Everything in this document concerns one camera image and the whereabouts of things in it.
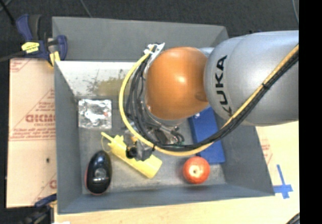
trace black computer mouse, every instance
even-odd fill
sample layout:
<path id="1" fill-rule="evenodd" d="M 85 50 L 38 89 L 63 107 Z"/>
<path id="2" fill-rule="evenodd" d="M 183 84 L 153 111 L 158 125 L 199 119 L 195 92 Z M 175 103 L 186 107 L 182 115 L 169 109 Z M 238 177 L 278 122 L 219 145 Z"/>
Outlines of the black computer mouse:
<path id="1" fill-rule="evenodd" d="M 112 165 L 109 155 L 99 151 L 91 158 L 85 171 L 85 186 L 94 195 L 103 194 L 112 179 Z"/>

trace blue tape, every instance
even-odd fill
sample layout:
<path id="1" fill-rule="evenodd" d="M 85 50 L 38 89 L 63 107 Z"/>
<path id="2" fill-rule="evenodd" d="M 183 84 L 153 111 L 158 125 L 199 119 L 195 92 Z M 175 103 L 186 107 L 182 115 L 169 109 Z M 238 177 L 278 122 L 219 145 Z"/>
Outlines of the blue tape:
<path id="1" fill-rule="evenodd" d="M 274 192 L 275 193 L 281 193 L 282 196 L 283 196 L 283 199 L 290 198 L 288 193 L 293 192 L 292 186 L 285 184 L 285 180 L 284 180 L 284 177 L 283 177 L 283 174 L 282 174 L 281 166 L 279 164 L 277 164 L 277 170 L 278 170 L 278 173 L 280 175 L 282 185 L 273 186 Z"/>

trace cardboard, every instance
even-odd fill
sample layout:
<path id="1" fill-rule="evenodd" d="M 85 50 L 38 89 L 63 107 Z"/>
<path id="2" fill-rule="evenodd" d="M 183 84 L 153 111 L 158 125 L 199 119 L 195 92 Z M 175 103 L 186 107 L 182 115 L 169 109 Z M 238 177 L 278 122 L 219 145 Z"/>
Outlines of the cardboard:
<path id="1" fill-rule="evenodd" d="M 56 192 L 53 67 L 10 61 L 7 208 L 33 206 Z"/>

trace foil packet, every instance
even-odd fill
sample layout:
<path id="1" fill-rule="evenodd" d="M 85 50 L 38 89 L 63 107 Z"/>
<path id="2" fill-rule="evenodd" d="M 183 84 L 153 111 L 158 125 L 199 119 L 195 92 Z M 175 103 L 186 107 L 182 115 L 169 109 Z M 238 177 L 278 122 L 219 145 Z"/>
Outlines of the foil packet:
<path id="1" fill-rule="evenodd" d="M 111 129 L 112 101 L 81 99 L 78 101 L 78 126 Z"/>

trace yellow spray bottle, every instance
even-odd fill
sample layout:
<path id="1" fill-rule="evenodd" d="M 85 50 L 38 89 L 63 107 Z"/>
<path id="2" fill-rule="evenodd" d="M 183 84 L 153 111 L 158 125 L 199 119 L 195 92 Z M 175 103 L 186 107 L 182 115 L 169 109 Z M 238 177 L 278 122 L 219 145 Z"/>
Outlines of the yellow spray bottle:
<path id="1" fill-rule="evenodd" d="M 145 175 L 147 178 L 153 178 L 156 173 L 159 171 L 162 161 L 154 155 L 151 155 L 150 158 L 145 161 L 137 161 L 136 159 L 129 159 L 126 156 L 126 144 L 124 143 L 123 136 L 115 136 L 114 138 L 107 135 L 104 132 L 101 132 L 101 135 L 109 140 L 109 147 L 111 152 L 116 155 L 121 160 L 125 161 L 131 167 L 135 168 L 137 171 Z"/>

